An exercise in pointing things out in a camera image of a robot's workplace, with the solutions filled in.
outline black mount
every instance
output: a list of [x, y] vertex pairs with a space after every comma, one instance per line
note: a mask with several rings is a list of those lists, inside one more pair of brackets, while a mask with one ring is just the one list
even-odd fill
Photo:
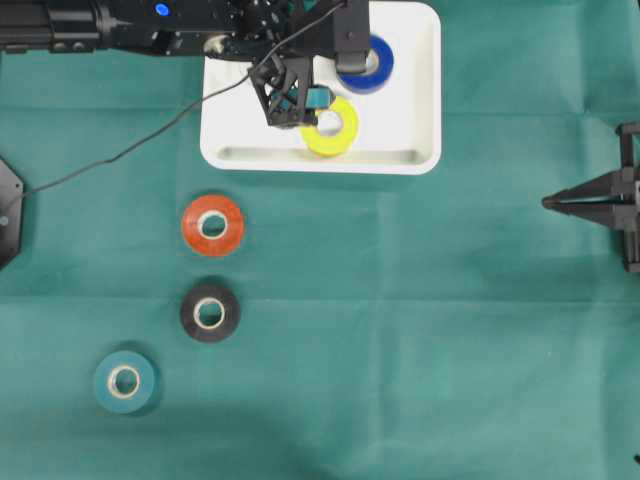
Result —
[[[291, 128], [300, 124], [316, 125], [318, 119], [313, 109], [307, 109], [307, 92], [313, 82], [313, 60], [309, 57], [280, 58], [272, 55], [270, 60], [249, 74], [260, 105], [269, 126]], [[289, 97], [292, 88], [298, 94]], [[285, 108], [284, 100], [289, 105]]]
[[15, 199], [23, 188], [22, 180], [0, 157], [0, 269], [20, 252], [22, 199]]
[[633, 152], [633, 137], [640, 134], [640, 123], [620, 125], [616, 133], [620, 137], [621, 169], [562, 190], [542, 204], [549, 210], [623, 232], [624, 266], [628, 272], [640, 273], [640, 169], [634, 165]]

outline green tabletop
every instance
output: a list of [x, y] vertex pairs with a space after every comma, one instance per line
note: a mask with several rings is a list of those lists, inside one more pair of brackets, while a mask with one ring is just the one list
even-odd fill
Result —
[[[613, 130], [640, 120], [638, 4], [431, 4], [445, 111], [427, 175], [216, 170], [194, 112], [26, 202], [23, 252], [0, 272], [1, 478], [640, 475], [640, 281], [607, 229], [540, 206], [619, 164]], [[0, 154], [27, 186], [119, 151], [202, 88], [202, 59], [0, 62]], [[246, 214], [226, 258], [180, 234], [209, 192]], [[178, 318], [205, 277], [242, 308], [216, 345]], [[144, 415], [94, 398], [121, 348], [160, 372]]]

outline teal tape roll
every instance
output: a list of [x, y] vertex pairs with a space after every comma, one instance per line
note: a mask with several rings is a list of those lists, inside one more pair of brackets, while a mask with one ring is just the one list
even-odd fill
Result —
[[[298, 89], [291, 89], [289, 91], [289, 96], [292, 98], [298, 98]], [[327, 87], [311, 87], [307, 90], [306, 108], [310, 110], [324, 110], [329, 108], [333, 103], [333, 100], [333, 93]], [[283, 99], [280, 105], [285, 110], [291, 106], [287, 99]]]
[[[126, 384], [122, 379], [128, 377]], [[150, 400], [156, 386], [153, 366], [142, 355], [121, 351], [108, 355], [94, 375], [98, 403], [113, 413], [132, 413]]]

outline cable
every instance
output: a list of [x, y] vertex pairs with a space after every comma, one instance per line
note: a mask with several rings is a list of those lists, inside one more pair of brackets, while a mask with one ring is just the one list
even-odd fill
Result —
[[329, 18], [331, 15], [333, 15], [338, 9], [342, 8], [344, 5], [346, 5], [346, 2], [344, 2], [344, 1], [338, 3], [334, 7], [330, 8], [326, 13], [324, 13], [318, 19], [316, 19], [313, 22], [305, 25], [300, 30], [298, 30], [295, 33], [292, 33], [291, 35], [289, 35], [288, 37], [284, 38], [283, 40], [280, 40], [278, 43], [276, 43], [274, 45], [274, 47], [271, 50], [269, 50], [269, 52], [262, 58], [262, 60], [260, 60], [255, 66], [251, 67], [248, 70], [247, 74], [245, 76], [243, 76], [240, 80], [238, 80], [237, 82], [235, 82], [235, 83], [233, 83], [233, 84], [231, 84], [231, 85], [229, 85], [229, 86], [227, 86], [225, 88], [222, 88], [220, 90], [216, 90], [215, 92], [209, 93], [209, 94], [205, 95], [204, 97], [199, 98], [198, 100], [194, 101], [193, 103], [188, 105], [186, 108], [184, 108], [180, 113], [178, 113], [175, 117], [173, 117], [170, 121], [165, 123], [162, 127], [160, 127], [157, 130], [151, 132], [147, 136], [141, 138], [137, 142], [133, 143], [129, 147], [127, 147], [124, 150], [122, 150], [120, 153], [118, 153], [114, 157], [108, 158], [106, 160], [97, 160], [95, 162], [89, 163], [89, 164], [85, 165], [84, 167], [81, 167], [81, 168], [71, 172], [70, 174], [65, 175], [64, 177], [61, 177], [61, 178], [59, 178], [57, 180], [53, 180], [52, 182], [49, 182], [49, 183], [45, 183], [44, 185], [40, 185], [39, 187], [32, 188], [32, 189], [22, 193], [21, 195], [17, 195], [4, 208], [4, 215], [6, 215], [6, 213], [9, 212], [11, 207], [13, 205], [15, 205], [16, 202], [18, 202], [20, 200], [23, 200], [23, 199], [25, 199], [25, 198], [27, 198], [27, 197], [29, 197], [31, 195], [34, 195], [34, 194], [36, 194], [38, 192], [42, 192], [44, 190], [49, 190], [50, 188], [54, 188], [54, 187], [57, 187], [59, 185], [62, 185], [63, 183], [66, 183], [69, 180], [72, 180], [72, 179], [78, 177], [79, 175], [82, 175], [83, 173], [86, 173], [86, 172], [88, 172], [90, 170], [93, 170], [96, 167], [100, 167], [102, 165], [107, 165], [107, 164], [110, 164], [110, 163], [115, 163], [118, 160], [120, 160], [122, 157], [125, 157], [126, 155], [130, 154], [134, 150], [137, 150], [138, 148], [140, 148], [145, 143], [147, 143], [147, 142], [153, 140], [154, 138], [162, 135], [164, 132], [169, 130], [171, 127], [173, 127], [176, 124], [178, 124], [185, 116], [187, 116], [188, 113], [190, 113], [197, 106], [202, 105], [204, 102], [206, 102], [207, 100], [209, 100], [209, 99], [211, 99], [213, 97], [216, 97], [218, 95], [226, 93], [229, 90], [233, 90], [234, 88], [242, 85], [245, 81], [247, 81], [249, 79], [249, 76], [250, 76], [250, 74], [251, 74], [251, 72], [253, 70], [258, 69], [258, 68], [262, 67], [265, 63], [267, 63], [269, 61], [269, 59], [271, 58], [271, 56], [273, 54], [275, 54], [278, 50], [280, 50], [284, 45], [286, 45], [287, 43], [291, 42], [292, 40], [295, 40], [296, 38], [298, 38], [300, 35], [302, 35], [306, 31], [308, 31], [308, 30], [314, 28], [315, 26], [319, 25], [320, 23], [324, 22], [327, 18]]

